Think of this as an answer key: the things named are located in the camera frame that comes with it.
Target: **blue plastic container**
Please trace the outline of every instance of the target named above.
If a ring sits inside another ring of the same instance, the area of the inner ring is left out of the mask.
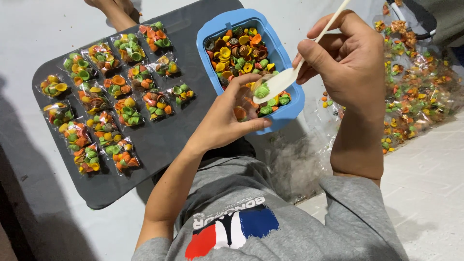
[[[257,29],[269,51],[268,60],[275,64],[277,71],[281,72],[285,69],[291,68],[291,61],[287,52],[264,15],[254,9],[238,9],[222,13],[207,22],[200,31],[198,31],[197,35],[197,48],[200,53],[201,61],[203,62],[206,72],[208,73],[208,77],[210,78],[218,95],[221,95],[224,90],[219,83],[218,76],[211,65],[208,54],[206,53],[204,47],[205,42],[212,37],[224,35],[227,30],[238,26],[242,26],[243,28],[254,27]],[[290,93],[292,98],[291,102],[285,106],[281,106],[277,111],[270,115],[267,115],[266,117],[272,120],[272,126],[265,128],[264,130],[257,131],[256,134],[261,135],[277,131],[287,125],[290,120],[295,119],[301,112],[304,106],[304,92],[301,89],[301,85],[293,83],[285,91]]]

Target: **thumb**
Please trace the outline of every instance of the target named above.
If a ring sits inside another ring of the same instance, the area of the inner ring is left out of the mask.
[[[238,131],[242,136],[244,136],[248,133],[270,127],[271,125],[272,122],[268,118],[256,118],[246,122],[238,123]]]
[[[339,64],[330,54],[313,40],[305,39],[298,44],[298,52],[303,59],[321,75],[334,71]]]

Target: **white plastic spoon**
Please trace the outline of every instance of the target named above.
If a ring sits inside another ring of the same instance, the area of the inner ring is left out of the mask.
[[[322,36],[327,32],[329,27],[334,23],[335,19],[337,19],[338,15],[345,9],[347,4],[351,0],[344,0],[342,5],[338,8],[337,12],[332,16],[329,23],[325,26],[324,30],[322,30],[321,34],[316,38],[315,42],[318,43],[321,40]],[[256,104],[261,104],[267,102],[268,100],[272,99],[273,97],[277,96],[279,93],[285,91],[296,79],[298,78],[298,73],[300,72],[301,66],[303,65],[304,59],[301,59],[300,63],[296,67],[296,69],[289,68],[278,75],[269,79],[267,83],[267,87],[269,88],[269,94],[263,98],[254,97],[253,102]]]

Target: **french flag graphic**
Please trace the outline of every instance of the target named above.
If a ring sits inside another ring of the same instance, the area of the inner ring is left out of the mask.
[[[265,205],[229,213],[195,230],[185,250],[185,257],[192,260],[207,255],[211,249],[238,249],[245,245],[248,238],[264,238],[273,230],[279,230],[279,222]]]

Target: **black tray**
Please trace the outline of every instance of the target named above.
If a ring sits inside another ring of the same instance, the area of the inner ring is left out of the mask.
[[[149,121],[149,113],[144,109],[144,103],[140,97],[137,97],[139,108],[142,109],[142,116],[145,118],[145,124],[137,129],[127,130],[128,128],[126,128],[123,135],[132,139],[141,166],[129,175],[119,176],[116,172],[114,162],[112,160],[103,160],[103,157],[101,157],[102,170],[99,174],[92,177],[88,175],[82,176],[74,164],[73,156],[69,155],[64,140],[60,138],[60,133],[53,130],[47,122],[50,133],[74,182],[74,186],[79,195],[87,203],[87,206],[91,209],[103,209],[109,206],[136,185],[167,167],[179,154],[217,97],[216,91],[206,74],[198,54],[196,47],[197,32],[206,22],[217,15],[239,8],[243,8],[243,6],[238,0],[201,0],[143,22],[143,24],[151,24],[157,21],[163,23],[166,33],[174,45],[170,51],[177,57],[179,67],[182,71],[181,76],[168,79],[167,81],[162,81],[156,74],[153,75],[158,87],[166,90],[180,80],[183,80],[198,96],[184,110],[180,110],[174,104],[171,104],[175,115],[159,122]],[[121,33],[137,32],[138,26],[135,26],[107,37],[106,41],[113,48],[114,53],[117,54],[117,50],[114,49],[110,38]],[[149,46],[144,39],[140,39],[140,43],[147,54],[149,62],[155,62],[162,55],[159,52],[150,54]],[[40,108],[52,102],[57,102],[58,99],[50,100],[48,97],[42,95],[35,86],[39,85],[50,74],[65,75],[56,65],[67,55],[65,54],[44,63],[35,72],[32,79],[32,91]],[[124,77],[127,76],[128,68],[123,68],[124,71],[121,74]],[[75,90],[71,79],[66,75],[64,78],[70,89]],[[103,79],[101,77],[98,81],[102,85]],[[68,92],[64,99],[70,101],[75,116],[83,116],[85,120],[88,119],[80,102],[69,90]],[[111,102],[115,101],[109,95],[107,97]]]

